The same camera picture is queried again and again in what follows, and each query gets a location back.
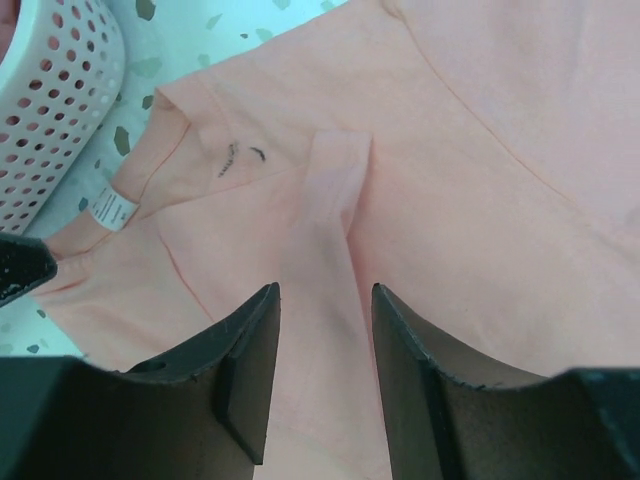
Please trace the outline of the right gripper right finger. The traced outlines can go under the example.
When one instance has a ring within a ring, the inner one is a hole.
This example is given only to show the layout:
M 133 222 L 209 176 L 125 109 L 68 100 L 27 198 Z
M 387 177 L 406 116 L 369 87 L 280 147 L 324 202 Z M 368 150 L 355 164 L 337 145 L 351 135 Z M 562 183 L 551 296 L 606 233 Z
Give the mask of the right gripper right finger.
M 569 479 L 569 383 L 487 356 L 372 290 L 374 349 L 395 479 Z

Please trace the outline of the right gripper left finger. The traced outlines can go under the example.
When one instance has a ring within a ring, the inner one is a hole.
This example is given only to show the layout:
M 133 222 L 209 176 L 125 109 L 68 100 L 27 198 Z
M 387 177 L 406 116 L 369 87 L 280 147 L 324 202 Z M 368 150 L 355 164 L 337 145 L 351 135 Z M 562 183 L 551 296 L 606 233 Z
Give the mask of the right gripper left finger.
M 127 371 L 125 438 L 164 468 L 264 461 L 281 298 L 267 284 L 226 318 Z

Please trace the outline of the salmon pink t-shirt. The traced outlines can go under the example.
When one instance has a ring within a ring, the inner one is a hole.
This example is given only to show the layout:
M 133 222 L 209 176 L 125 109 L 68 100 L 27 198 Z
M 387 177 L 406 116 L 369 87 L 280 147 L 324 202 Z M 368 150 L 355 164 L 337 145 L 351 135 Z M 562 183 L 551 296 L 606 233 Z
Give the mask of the salmon pink t-shirt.
M 159 88 L 36 291 L 126 370 L 281 287 L 260 479 L 387 479 L 370 292 L 549 375 L 639 361 L 639 5 L 350 1 Z

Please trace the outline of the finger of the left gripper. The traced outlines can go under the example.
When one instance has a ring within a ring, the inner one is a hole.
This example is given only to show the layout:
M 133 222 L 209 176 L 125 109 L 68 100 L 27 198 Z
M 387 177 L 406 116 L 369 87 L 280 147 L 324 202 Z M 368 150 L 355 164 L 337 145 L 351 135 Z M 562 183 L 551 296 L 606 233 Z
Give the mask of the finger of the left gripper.
M 1 306 L 53 279 L 57 262 L 41 239 L 1 233 Z

